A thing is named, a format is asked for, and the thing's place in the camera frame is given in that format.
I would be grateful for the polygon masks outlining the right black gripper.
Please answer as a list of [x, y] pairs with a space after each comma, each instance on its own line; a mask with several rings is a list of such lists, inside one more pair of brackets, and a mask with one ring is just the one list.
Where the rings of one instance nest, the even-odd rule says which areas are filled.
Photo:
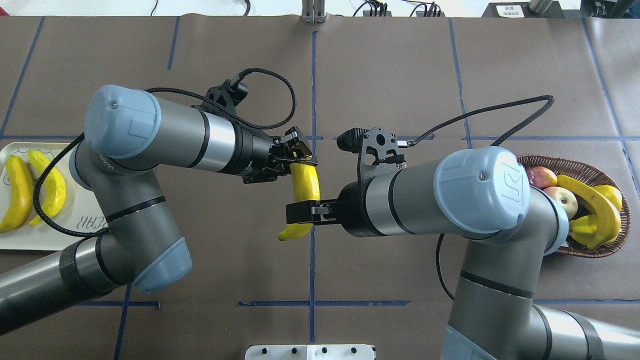
[[373, 225], [365, 209], [367, 187], [352, 182], [343, 187], [337, 199], [288, 203], [285, 207], [286, 224], [340, 224], [352, 236], [372, 237]]

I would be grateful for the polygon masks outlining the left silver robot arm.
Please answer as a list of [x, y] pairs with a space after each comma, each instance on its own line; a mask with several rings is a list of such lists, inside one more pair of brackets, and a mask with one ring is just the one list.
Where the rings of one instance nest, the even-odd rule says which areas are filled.
[[244, 183], [314, 170], [317, 158], [298, 127], [270, 136], [267, 125], [237, 115], [248, 93], [238, 80], [206, 95], [100, 88], [87, 109], [83, 139], [71, 144], [69, 168], [75, 182], [93, 192], [106, 228], [2, 274], [2, 335], [121, 286], [149, 294], [190, 273], [190, 251], [157, 166], [230, 174]]

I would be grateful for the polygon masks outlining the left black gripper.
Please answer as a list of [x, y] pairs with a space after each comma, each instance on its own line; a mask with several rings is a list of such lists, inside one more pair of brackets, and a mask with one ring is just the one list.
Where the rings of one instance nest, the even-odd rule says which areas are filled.
[[291, 174], [290, 163], [318, 166], [318, 158], [297, 126], [286, 130], [279, 139], [246, 127], [241, 129], [241, 134], [235, 175], [240, 176], [244, 184], [275, 182]]

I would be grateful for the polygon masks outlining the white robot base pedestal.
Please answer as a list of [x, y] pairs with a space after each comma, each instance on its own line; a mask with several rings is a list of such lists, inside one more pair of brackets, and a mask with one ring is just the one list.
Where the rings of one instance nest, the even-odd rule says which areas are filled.
[[377, 351], [370, 344], [263, 344], [252, 345], [245, 360], [376, 360]]

